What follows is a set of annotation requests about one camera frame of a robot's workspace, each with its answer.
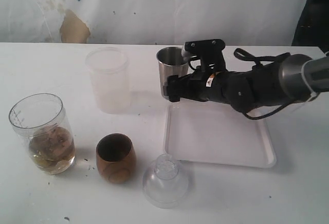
stain on wall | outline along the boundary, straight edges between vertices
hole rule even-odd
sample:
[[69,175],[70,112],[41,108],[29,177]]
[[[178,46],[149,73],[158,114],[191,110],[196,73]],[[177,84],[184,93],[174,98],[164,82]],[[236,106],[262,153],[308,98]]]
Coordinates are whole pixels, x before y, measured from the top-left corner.
[[87,43],[90,31],[74,12],[66,10],[60,34],[62,43]]

white wall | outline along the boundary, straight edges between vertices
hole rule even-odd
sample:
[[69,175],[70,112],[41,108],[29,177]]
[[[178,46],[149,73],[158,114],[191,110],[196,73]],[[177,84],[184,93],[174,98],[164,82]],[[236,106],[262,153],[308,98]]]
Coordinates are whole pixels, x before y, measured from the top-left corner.
[[81,21],[71,20],[77,29],[69,27],[89,29],[89,43],[182,44],[220,38],[228,45],[290,45],[305,2],[0,0],[0,42],[60,42],[70,9]]

white tray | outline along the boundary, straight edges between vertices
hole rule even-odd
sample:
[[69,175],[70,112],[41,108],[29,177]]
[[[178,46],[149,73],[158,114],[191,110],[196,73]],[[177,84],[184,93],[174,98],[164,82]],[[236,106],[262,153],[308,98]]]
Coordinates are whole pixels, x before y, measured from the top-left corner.
[[248,120],[229,105],[214,102],[171,104],[163,145],[178,160],[261,168],[276,163],[265,120]]

plastic container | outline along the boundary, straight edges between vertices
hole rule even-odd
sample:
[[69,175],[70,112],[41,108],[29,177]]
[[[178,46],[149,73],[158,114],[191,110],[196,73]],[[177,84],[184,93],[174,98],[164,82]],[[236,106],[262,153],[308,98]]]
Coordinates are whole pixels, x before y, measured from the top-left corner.
[[26,97],[10,110],[9,121],[39,169],[58,174],[74,163],[73,136],[59,97],[46,93]]
[[[251,116],[261,113],[253,110]],[[177,160],[269,168],[276,155],[266,120],[248,120],[231,106],[181,100],[167,109],[163,149]]]
[[189,188],[189,178],[181,164],[171,155],[160,155],[143,176],[143,192],[156,207],[174,208],[183,200]]
[[86,57],[96,104],[105,113],[119,113],[130,106],[129,60],[115,47],[97,49]]

white table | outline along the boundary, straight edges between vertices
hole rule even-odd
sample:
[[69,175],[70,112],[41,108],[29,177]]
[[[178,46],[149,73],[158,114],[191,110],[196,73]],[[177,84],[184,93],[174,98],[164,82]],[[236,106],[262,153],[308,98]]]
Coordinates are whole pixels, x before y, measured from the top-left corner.
[[[102,46],[0,44],[0,223],[68,223],[64,217],[77,224],[329,223],[327,94],[268,119],[278,158],[273,168],[185,163],[193,186],[187,201],[158,209],[145,200],[141,178],[162,153],[168,102],[160,95],[155,54],[163,46],[120,46],[131,60],[134,98],[121,115],[102,113],[93,100],[84,58]],[[255,55],[324,56],[315,47],[243,48]],[[235,59],[234,49],[224,51],[228,69],[249,70],[252,64]],[[33,165],[8,121],[17,101],[38,92],[62,98],[75,135],[76,165],[56,176]],[[97,142],[115,132],[128,135],[137,153],[137,173],[124,185],[108,184],[93,170]]]

